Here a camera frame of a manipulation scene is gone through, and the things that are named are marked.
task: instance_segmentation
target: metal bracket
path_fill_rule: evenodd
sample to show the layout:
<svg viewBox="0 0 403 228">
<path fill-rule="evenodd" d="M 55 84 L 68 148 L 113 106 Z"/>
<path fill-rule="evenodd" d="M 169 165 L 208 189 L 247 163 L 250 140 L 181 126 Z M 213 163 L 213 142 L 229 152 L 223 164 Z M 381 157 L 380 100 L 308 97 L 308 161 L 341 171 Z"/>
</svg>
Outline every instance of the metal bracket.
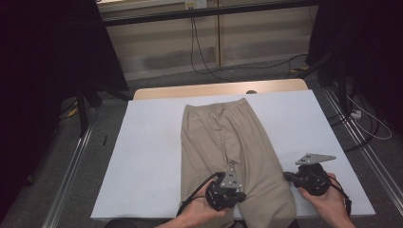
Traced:
<svg viewBox="0 0 403 228">
<path fill-rule="evenodd" d="M 319 155 L 319 154 L 306 154 L 300 160 L 296 161 L 299 165 L 309 165 L 316 164 L 320 162 L 326 162 L 330 160 L 335 160 L 336 156 L 331 155 Z"/>
<path fill-rule="evenodd" d="M 233 168 L 225 172 L 225 177 L 221 182 L 221 188 L 240 189 L 241 187 L 242 184 L 238 182 L 237 175 Z"/>
</svg>

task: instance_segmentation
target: black curtain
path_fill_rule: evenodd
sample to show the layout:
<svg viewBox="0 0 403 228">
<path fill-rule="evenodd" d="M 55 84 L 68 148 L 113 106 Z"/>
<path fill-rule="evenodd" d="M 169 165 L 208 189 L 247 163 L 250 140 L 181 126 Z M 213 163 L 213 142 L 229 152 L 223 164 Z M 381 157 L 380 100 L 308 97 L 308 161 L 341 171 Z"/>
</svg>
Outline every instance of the black curtain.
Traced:
<svg viewBox="0 0 403 228">
<path fill-rule="evenodd" d="M 377 108 L 397 130 L 403 130 L 403 16 L 394 1 L 338 1 L 320 6 L 312 32 L 307 64 L 325 54 L 333 58 L 318 71 L 323 86 L 337 77 L 337 60 L 355 88 Z"/>
<path fill-rule="evenodd" d="M 105 28 L 59 29 L 101 20 L 94 0 L 0 0 L 0 220 L 46 151 L 60 103 L 76 95 L 77 82 L 127 89 Z"/>
</svg>

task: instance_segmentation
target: wall outlet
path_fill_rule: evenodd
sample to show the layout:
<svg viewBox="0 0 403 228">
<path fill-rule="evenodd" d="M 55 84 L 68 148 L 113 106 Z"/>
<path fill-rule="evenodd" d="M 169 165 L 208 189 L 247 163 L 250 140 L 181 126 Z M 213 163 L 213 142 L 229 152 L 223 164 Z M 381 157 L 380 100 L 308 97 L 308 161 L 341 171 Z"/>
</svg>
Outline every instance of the wall outlet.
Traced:
<svg viewBox="0 0 403 228">
<path fill-rule="evenodd" d="M 184 2 L 184 9 L 185 10 L 193 10 L 196 9 L 195 1 L 186 1 Z"/>
<path fill-rule="evenodd" d="M 195 0 L 196 9 L 205 9 L 207 8 L 207 0 Z"/>
</svg>

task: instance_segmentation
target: table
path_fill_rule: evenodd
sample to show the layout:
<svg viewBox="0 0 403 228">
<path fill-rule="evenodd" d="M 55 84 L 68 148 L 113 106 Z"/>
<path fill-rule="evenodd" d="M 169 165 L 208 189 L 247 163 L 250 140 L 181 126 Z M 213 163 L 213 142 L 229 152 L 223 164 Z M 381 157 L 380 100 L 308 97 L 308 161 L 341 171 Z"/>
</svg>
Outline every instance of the table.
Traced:
<svg viewBox="0 0 403 228">
<path fill-rule="evenodd" d="M 248 90 L 256 90 L 258 94 L 245 94 Z M 335 155 L 335 161 L 322 165 L 325 170 L 337 173 L 350 195 L 352 216 L 374 214 L 312 91 L 302 80 L 279 80 L 138 90 L 135 100 L 127 107 L 91 217 L 103 220 L 175 217 L 180 202 L 180 132 L 184 106 L 243 97 L 255 110 L 285 171 L 296 172 L 295 161 L 306 153 Z M 291 186 L 291 191 L 299 219 L 317 216 L 296 188 Z M 241 219 L 237 208 L 234 218 Z"/>
</svg>

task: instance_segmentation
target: metal frame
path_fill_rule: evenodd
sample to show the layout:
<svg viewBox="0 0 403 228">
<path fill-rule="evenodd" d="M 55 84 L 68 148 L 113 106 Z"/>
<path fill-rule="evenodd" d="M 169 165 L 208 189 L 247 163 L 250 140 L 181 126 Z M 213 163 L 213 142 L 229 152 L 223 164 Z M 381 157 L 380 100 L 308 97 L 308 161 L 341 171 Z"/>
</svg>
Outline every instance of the metal frame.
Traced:
<svg viewBox="0 0 403 228">
<path fill-rule="evenodd" d="M 81 137 L 77 143 L 77 147 L 74 151 L 70 164 L 68 165 L 65 177 L 62 180 L 57 195 L 53 200 L 50 210 L 48 211 L 48 214 L 45 218 L 44 224 L 42 225 L 43 228 L 57 227 L 57 223 L 59 222 L 60 216 L 62 216 L 62 212 L 65 207 L 70 189 L 74 182 L 78 167 L 80 166 L 82 157 L 86 152 L 86 145 L 89 142 L 89 138 L 92 133 L 92 128 L 98 119 L 98 113 L 99 113 L 99 107 L 90 109 L 89 118 L 91 119 L 91 122 L 84 136 Z"/>
<path fill-rule="evenodd" d="M 89 29 L 97 27 L 114 27 L 139 23 L 177 20 L 191 17 L 205 17 L 242 12 L 281 10 L 300 7 L 311 7 L 323 4 L 334 4 L 336 0 L 285 0 L 252 5 L 217 7 L 207 9 L 181 10 L 173 12 L 156 13 L 142 16 L 128 16 L 105 19 L 103 22 L 84 22 L 77 24 L 61 25 L 55 29 Z"/>
<path fill-rule="evenodd" d="M 341 112 L 341 108 L 338 105 L 339 100 L 337 96 L 332 91 L 329 93 L 328 91 L 325 92 L 326 98 L 328 99 L 329 103 L 337 113 L 340 114 L 340 120 L 344 120 L 345 116 Z M 349 132 L 350 136 L 354 140 L 355 144 L 360 144 L 365 140 L 364 135 L 358 129 L 353 121 L 350 118 L 347 121 L 343 121 L 344 126 L 346 127 L 347 131 Z M 365 145 L 360 148 L 362 156 L 365 158 L 367 163 L 373 169 L 376 177 L 378 178 L 379 182 L 382 184 L 385 191 L 388 193 L 389 197 L 391 198 L 392 202 L 396 209 L 400 212 L 400 215 L 403 216 L 403 190 L 402 188 L 394 181 L 391 174 L 386 169 L 385 165 L 383 165 L 382 161 L 379 157 L 375 154 L 374 150 L 371 148 L 370 145 Z"/>
</svg>

